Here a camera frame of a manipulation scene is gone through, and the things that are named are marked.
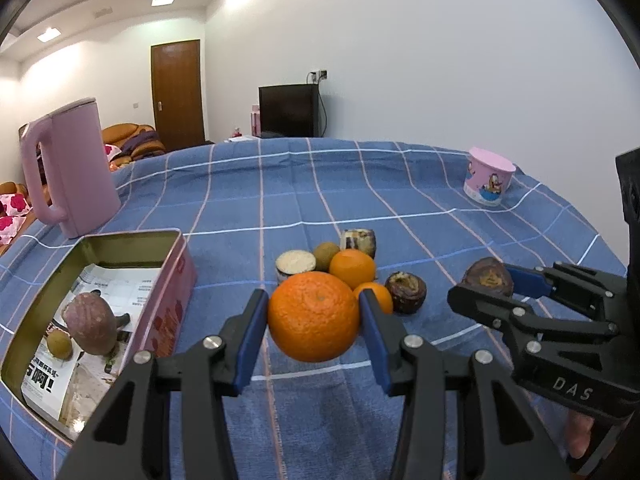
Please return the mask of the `person's right hand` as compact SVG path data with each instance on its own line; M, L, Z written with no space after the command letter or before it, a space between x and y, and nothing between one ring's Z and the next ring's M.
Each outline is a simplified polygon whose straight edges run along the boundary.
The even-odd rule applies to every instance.
M565 440L568 454L579 460L589 448L594 419L582 413L570 411L565 425Z

